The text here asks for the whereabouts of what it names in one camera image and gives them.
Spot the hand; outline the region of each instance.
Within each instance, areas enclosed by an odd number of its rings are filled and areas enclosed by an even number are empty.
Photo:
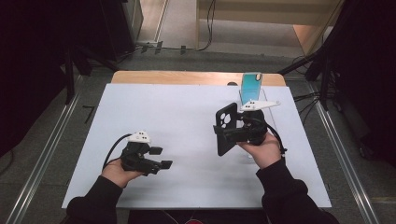
[[[260,169],[264,169],[281,159],[279,142],[270,133],[265,134],[265,140],[259,146],[247,142],[237,144],[253,157]]]
[[[102,177],[107,178],[120,188],[125,188],[129,181],[141,176],[142,172],[124,171],[121,166],[121,159],[109,163],[102,171]]]

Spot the person's left hand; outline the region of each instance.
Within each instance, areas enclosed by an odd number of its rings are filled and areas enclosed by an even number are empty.
[[[107,178],[120,188],[125,188],[129,181],[141,176],[142,172],[124,171],[121,166],[121,159],[112,161],[102,171],[102,177]]]

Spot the black cable on floor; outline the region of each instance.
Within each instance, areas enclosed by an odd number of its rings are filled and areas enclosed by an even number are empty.
[[[312,104],[314,104],[314,103],[316,102],[317,99],[318,99],[318,98],[314,99],[311,103],[309,103],[308,105],[306,105],[302,110],[300,110],[300,111],[298,112],[298,114],[299,114],[299,115],[303,114],[303,112],[304,112],[309,106],[311,106]]]
[[[294,96],[293,100],[294,100],[294,102],[299,102],[299,101],[302,101],[304,99],[311,98],[313,96],[319,96],[319,91],[314,91],[314,92],[308,93],[306,95]]]
[[[207,30],[209,31],[209,40],[206,43],[206,46],[203,47],[202,49],[186,49],[186,48],[163,48],[163,47],[152,47],[152,46],[148,46],[148,45],[138,45],[140,47],[142,47],[142,49],[173,49],[173,50],[194,50],[194,51],[202,51],[202,50],[206,50],[207,48],[209,48],[209,46],[212,44],[212,38],[213,38],[213,20],[215,18],[215,10],[216,10],[216,0],[212,0],[212,2],[210,3],[210,7],[209,10],[207,11],[207,15],[206,15],[206,24],[207,24]]]
[[[115,63],[115,65],[119,65],[120,63],[123,63],[129,56],[133,55],[134,53],[142,50],[143,48],[136,48],[133,52],[126,53],[125,55],[122,56],[122,59],[119,60],[118,62]],[[96,63],[94,60],[89,60],[89,63],[92,68],[97,68],[97,67],[104,67],[100,63]]]
[[[306,118],[308,118],[309,113],[311,112],[312,108],[319,102],[319,98],[315,99],[311,103],[311,107],[309,108],[308,112],[306,112],[305,117],[303,119],[303,126],[305,125]]]
[[[293,61],[291,62],[291,64],[294,64],[294,62],[295,62],[297,59],[299,59],[299,58],[305,58],[305,55],[301,55],[301,56],[298,56],[298,57],[294,58]],[[299,73],[299,74],[301,74],[301,75],[305,75],[305,72],[301,72],[301,71],[299,71],[297,68],[294,69],[294,71],[296,71],[297,73]]]

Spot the black sleeve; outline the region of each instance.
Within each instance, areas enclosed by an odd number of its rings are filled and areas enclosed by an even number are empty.
[[[330,213],[320,210],[307,195],[302,180],[294,179],[283,161],[257,172],[265,193],[262,207],[273,224],[278,223],[338,223]]]
[[[117,224],[116,204],[122,189],[99,175],[85,197],[76,197],[67,205],[65,223]]]

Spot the white table surface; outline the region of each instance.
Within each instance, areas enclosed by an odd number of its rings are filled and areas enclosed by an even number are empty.
[[[171,160],[173,164],[169,170],[130,182],[117,207],[262,207],[264,191],[255,175],[258,166],[254,161],[238,146],[223,157],[217,155],[215,114],[230,103],[238,103],[238,91],[237,86],[107,84],[63,208],[88,192],[117,139],[141,130],[148,132],[152,147],[163,148],[162,155],[147,158]],[[305,182],[319,207],[331,207],[289,88],[262,87],[261,99],[281,103],[263,111],[288,149],[290,172]],[[118,157],[125,146],[126,140],[121,141],[111,158]]]

